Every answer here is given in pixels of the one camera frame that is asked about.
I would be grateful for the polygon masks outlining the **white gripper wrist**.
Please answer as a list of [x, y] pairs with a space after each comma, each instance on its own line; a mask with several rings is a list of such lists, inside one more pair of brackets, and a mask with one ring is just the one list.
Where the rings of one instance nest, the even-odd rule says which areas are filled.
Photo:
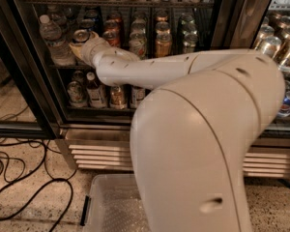
[[90, 39], [85, 44], [69, 43], [69, 46], [78, 59], [82, 59], [88, 66], [94, 67], [94, 57], [109, 49], [110, 45], [105, 39], [100, 38], [96, 32], [91, 31], [89, 34]]

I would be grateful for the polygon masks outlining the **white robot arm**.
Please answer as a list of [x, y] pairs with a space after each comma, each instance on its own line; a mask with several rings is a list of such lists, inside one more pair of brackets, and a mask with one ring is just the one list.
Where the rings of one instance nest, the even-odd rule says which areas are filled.
[[274, 60], [252, 49], [141, 60], [100, 37], [71, 49], [102, 83], [150, 92], [130, 155], [152, 232], [252, 232], [243, 164], [284, 98]]

